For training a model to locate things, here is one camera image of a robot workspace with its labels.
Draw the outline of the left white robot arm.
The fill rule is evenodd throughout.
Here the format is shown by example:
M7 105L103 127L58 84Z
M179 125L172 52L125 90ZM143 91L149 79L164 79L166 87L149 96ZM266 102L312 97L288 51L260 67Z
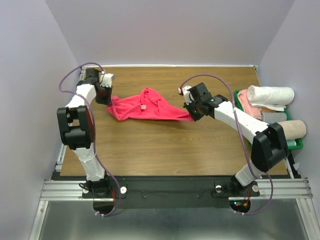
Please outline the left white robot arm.
M95 150L96 127L90 106L95 100L98 104L111 105L113 73L89 68L84 79L76 84L71 101L56 111L61 142L78 157L86 174L86 182L80 183L85 195L105 198L112 193L109 177L98 161Z

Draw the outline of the aluminium frame rail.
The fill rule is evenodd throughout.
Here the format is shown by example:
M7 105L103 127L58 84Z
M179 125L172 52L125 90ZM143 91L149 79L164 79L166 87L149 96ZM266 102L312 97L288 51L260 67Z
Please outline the aluminium frame rail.
M80 181L49 180L42 186L41 201L80 201L83 189L79 186Z

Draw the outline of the beige rolled towel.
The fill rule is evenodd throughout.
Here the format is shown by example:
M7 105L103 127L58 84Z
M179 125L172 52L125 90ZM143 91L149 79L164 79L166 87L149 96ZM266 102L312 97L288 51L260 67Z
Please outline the beige rolled towel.
M307 134L307 128L302 120L287 120L279 122L282 126L286 140L303 138Z

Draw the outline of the teal rolled towel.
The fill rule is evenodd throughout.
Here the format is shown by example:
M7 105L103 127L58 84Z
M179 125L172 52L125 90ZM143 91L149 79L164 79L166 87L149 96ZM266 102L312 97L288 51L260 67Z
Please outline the teal rolled towel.
M287 143L288 148L297 146L297 142L295 140L287 140L286 143Z

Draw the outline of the green plastic bin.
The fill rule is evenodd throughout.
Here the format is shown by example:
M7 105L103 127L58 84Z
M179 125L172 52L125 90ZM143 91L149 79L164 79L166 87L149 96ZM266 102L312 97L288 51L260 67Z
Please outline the green plastic bin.
M282 126L289 150L297 150L303 147L303 138L307 134L307 128L302 120L291 120L287 110L272 111L250 106L247 99L247 90L234 92L235 105L243 112L268 124L278 123Z

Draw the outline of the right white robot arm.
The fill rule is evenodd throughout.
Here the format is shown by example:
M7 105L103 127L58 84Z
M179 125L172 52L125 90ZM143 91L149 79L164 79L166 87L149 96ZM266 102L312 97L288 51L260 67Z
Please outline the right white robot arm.
M245 154L246 165L231 178L233 194L242 195L263 173L288 156L287 140L280 124L255 119L235 107L226 97L211 95L202 82L194 87L180 88L178 93L184 97L183 107L194 121L210 116L235 129L241 140L247 139L251 144L251 153Z

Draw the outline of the pink microfiber towel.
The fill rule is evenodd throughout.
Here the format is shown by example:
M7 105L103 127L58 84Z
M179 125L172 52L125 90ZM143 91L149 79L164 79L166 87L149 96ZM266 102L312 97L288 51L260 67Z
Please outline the pink microfiber towel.
M144 88L139 94L120 98L113 96L107 111L118 121L127 119L153 121L192 122L190 114L169 104L166 99L152 88Z

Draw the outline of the grey rolled towel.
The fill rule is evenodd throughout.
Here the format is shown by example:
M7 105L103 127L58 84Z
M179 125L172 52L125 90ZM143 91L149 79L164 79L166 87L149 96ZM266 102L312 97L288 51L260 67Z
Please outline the grey rolled towel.
M284 112L262 112L262 121L268 124L284 122L287 120L287 115Z

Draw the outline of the white rolled towel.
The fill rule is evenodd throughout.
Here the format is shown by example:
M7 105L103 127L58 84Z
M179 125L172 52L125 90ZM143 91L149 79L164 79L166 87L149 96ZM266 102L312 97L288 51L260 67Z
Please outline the white rolled towel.
M247 89L247 99L252 105L270 105L273 107L286 107L295 97L290 87L254 86Z

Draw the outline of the pink rolled towel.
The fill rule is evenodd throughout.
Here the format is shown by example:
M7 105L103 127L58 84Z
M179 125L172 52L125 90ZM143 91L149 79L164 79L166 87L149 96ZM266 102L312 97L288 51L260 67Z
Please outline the pink rolled towel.
M262 120L261 110L258 107L252 106L249 103L248 96L247 96L248 90L240 90L237 94L238 101L243 109L243 111L250 115L251 117Z

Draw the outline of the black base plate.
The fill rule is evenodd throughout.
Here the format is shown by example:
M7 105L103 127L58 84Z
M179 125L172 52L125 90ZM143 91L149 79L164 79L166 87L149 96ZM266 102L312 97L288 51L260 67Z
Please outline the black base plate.
M112 193L82 200L91 202L97 214L124 209L229 208L248 209L260 195L256 182L246 189L231 189L230 176L124 176L118 183L109 179Z

